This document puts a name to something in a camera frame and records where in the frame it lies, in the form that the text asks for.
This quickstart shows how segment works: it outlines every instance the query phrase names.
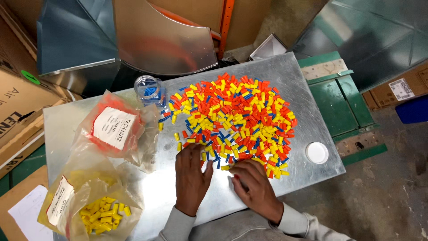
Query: green sticker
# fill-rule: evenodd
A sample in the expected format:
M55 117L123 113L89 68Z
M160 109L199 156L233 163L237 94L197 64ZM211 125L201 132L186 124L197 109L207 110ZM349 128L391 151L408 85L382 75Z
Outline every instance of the green sticker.
M32 74L28 73L25 70L22 70L21 73L26 77L29 81L33 82L34 84L40 84L40 81L34 77Z

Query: clear plastic jar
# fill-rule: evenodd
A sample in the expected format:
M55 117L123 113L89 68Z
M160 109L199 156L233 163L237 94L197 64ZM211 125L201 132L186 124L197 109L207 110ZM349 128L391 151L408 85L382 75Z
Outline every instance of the clear plastic jar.
M166 89L161 87L160 79L150 75L140 76L134 83L134 91L144 106L155 104L158 108L166 107Z

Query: white paper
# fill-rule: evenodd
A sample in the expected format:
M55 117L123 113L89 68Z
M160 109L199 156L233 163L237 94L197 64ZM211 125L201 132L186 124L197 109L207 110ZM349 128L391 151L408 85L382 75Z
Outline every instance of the white paper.
M47 193L46 187L38 185L8 211L28 241L54 240L52 230L37 222Z
M53 196L52 202L46 211L49 222L56 226L58 225L59 218L64 214L67 208L68 200L74 195L74 187L68 183L64 175L59 181L58 188Z
M123 149L136 115L106 107L94 121L94 136Z
M415 94L413 94L412 89L410 89L409 85L407 84L406 79L404 78L390 83L389 87L391 88L398 101L409 99L415 96Z

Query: galvanized metal table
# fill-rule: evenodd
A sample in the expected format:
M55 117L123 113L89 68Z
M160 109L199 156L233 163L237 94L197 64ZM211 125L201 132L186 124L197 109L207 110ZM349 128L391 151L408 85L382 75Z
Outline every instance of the galvanized metal table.
M272 86L278 88L283 99L291 103L289 108L294 111L299 120L299 124L295 128L296 137L291 139L290 144L292 150L289 154L290 160L287 168L290 176L283 176L280 180L270 180L277 196L345 173L340 156L293 53L180 77L164 81L162 85L166 87L168 95L170 95L183 86L189 86L201 80L216 80L217 76L224 72L237 77L248 75L250 78L269 80ZM132 105L139 106L133 89L119 91L117 94ZM67 160L74 130L99 99L98 96L44 109L46 158L50 184ZM185 115L179 115L176 125L172 125L170 121L165 122L163 131L158 136L154 156L155 172L146 174L138 171L131 164L126 165L125 171L129 175L124 183L134 193L137 202L142 203L144 198L145 206L141 219L128 240L154 238L168 219L169 212L175 204L177 144L173 133L186 129L185 118ZM326 163L313 164L307 159L305 151L311 142L321 142L327 146L329 157ZM246 208L234 193L228 178L230 176L231 174L226 171L218 169L214 171L211 186L198 210L195 225ZM56 235L55 239L64 238Z

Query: hand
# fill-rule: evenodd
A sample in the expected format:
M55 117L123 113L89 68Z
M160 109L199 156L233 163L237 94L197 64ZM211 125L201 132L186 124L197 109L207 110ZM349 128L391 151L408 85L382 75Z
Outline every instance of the hand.
M254 160L238 162L230 170L234 190L238 197L256 213L279 224L284 212L284 205L273 192L263 166ZM242 187L241 181L248 188Z
M175 208L194 217L207 193L213 176L212 161L205 173L201 170L201 150L204 145L190 144L175 157Z

